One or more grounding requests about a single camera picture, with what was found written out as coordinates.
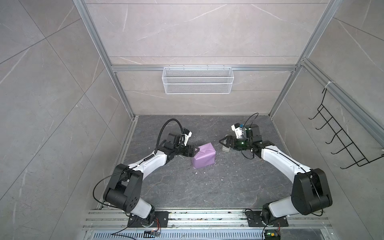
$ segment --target white cable tie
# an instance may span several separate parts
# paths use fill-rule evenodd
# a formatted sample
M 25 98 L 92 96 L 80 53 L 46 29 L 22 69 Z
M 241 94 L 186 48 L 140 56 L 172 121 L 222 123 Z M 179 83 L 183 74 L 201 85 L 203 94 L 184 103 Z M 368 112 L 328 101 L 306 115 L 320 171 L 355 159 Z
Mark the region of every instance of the white cable tie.
M 327 88 L 328 84 L 330 84 L 330 83 L 336 83 L 336 82 L 328 81 L 327 85 L 325 85 L 324 88 Z

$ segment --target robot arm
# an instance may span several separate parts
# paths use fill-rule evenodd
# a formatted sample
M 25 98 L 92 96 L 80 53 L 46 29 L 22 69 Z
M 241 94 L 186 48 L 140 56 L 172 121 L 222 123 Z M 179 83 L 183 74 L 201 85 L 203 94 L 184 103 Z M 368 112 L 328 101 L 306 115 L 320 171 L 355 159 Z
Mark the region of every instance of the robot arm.
M 234 150 L 250 150 L 259 158 L 275 166 L 293 183 L 290 197 L 267 203 L 263 206 L 264 223 L 293 214 L 307 215 L 332 205 L 332 197 L 325 173 L 320 169 L 311 169 L 280 151 L 270 141 L 262 141 L 257 125 L 234 128 L 236 138 L 226 136 L 219 142 Z
M 149 174 L 157 168 L 164 166 L 176 155 L 193 157 L 199 148 L 187 145 L 192 133 L 183 129 L 182 135 L 171 132 L 157 151 L 147 157 L 129 164 L 116 166 L 108 182 L 103 198 L 117 208 L 131 212 L 142 219 L 145 225 L 150 225 L 154 220 L 154 207 L 140 198 L 141 184 Z

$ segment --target wire mesh basket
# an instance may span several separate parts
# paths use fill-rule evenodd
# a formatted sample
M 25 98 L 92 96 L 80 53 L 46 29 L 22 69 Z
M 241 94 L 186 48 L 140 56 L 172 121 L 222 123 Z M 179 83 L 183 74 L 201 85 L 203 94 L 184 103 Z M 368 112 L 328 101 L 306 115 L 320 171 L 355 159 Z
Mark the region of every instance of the wire mesh basket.
M 230 93 L 233 71 L 230 67 L 168 67 L 162 80 L 166 94 Z

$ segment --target gray marble wall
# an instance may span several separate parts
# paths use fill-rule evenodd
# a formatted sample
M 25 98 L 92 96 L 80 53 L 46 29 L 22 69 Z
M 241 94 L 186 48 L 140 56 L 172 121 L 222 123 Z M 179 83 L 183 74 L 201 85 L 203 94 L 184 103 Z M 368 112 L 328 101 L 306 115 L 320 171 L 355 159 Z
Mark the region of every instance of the gray marble wall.
M 296 64 L 327 0 L 87 0 L 113 64 Z
M 384 122 L 382 92 L 384 2 L 345 0 L 310 56 L 379 122 Z M 311 167 L 322 168 L 328 177 L 333 206 L 326 209 L 339 239 L 384 238 L 384 159 L 340 169 L 353 163 L 321 117 L 309 120 L 321 103 L 323 87 L 303 70 L 274 116 L 291 155 Z M 329 93 L 325 106 L 370 160 L 383 154 L 383 147 Z M 348 148 L 359 160 L 361 155 Z
M 384 1 L 344 0 L 310 60 L 384 125 Z
M 118 72 L 136 114 L 268 114 L 288 71 L 235 71 L 229 94 L 165 94 L 161 71 Z
M 129 117 L 71 0 L 1 1 L 0 102 L 0 239 L 74 239 Z

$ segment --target purple wrapped package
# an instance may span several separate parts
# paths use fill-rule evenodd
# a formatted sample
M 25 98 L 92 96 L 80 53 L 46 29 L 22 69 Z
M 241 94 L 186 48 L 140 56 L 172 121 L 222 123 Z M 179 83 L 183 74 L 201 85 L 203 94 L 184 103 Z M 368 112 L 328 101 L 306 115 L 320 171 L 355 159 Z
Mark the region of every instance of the purple wrapped package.
M 200 151 L 192 158 L 192 165 L 195 169 L 202 168 L 215 163 L 216 150 L 211 143 L 199 147 Z

